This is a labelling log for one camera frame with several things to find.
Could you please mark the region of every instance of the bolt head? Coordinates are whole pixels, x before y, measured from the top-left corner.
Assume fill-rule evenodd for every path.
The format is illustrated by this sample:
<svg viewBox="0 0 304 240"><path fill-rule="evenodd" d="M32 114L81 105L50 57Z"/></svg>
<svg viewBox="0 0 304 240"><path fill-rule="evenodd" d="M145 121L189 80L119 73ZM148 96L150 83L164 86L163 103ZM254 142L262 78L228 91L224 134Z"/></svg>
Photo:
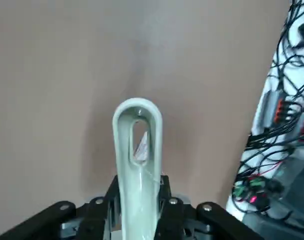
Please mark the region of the bolt head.
<svg viewBox="0 0 304 240"><path fill-rule="evenodd" d="M96 204L102 204L103 203L103 199L102 198L99 198L95 201Z"/></svg>
<svg viewBox="0 0 304 240"><path fill-rule="evenodd" d="M171 198L169 200L170 204L177 204L178 203L178 200L176 198Z"/></svg>
<svg viewBox="0 0 304 240"><path fill-rule="evenodd" d="M208 205L208 204L204 204L203 205L203 210L207 211L207 212L210 212L210 211L212 211L212 207L210 205Z"/></svg>

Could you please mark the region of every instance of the electrical wiring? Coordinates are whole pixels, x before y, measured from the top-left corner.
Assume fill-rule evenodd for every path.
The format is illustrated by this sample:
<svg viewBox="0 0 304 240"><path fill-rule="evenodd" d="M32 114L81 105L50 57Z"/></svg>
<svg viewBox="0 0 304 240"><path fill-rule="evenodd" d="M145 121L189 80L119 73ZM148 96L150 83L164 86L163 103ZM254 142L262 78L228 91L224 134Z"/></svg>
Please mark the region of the electrical wiring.
<svg viewBox="0 0 304 240"><path fill-rule="evenodd" d="M294 130L304 112L304 52L300 51L301 48L304 48L304 39L297 43L290 38L292 36L291 27L303 15L304 2L302 0L292 0L276 46L270 72L267 75L270 90L283 91L286 96L290 96L289 93L291 93L291 100L288 101L288 98L286 98L282 102L284 105L281 106L281 111L277 112L276 120L274 120L271 127L264 129L261 134L251 134L248 137L245 151L255 152L240 162L231 195L234 207L242 213L261 213L268 216L266 211L269 207L257 210L244 209L245 206L242 206L241 202L244 201L242 198L246 197L240 194L242 186L244 188L249 187L247 184L253 179L260 180L261 178L267 181L264 178L267 173L271 173L287 160L296 147L304 146L304 134L292 138L282 138ZM302 73L300 76L302 84L300 85L290 74L290 71L296 69L300 69L300 73ZM289 211L284 217L277 220L285 221L290 216L291 212Z"/></svg>

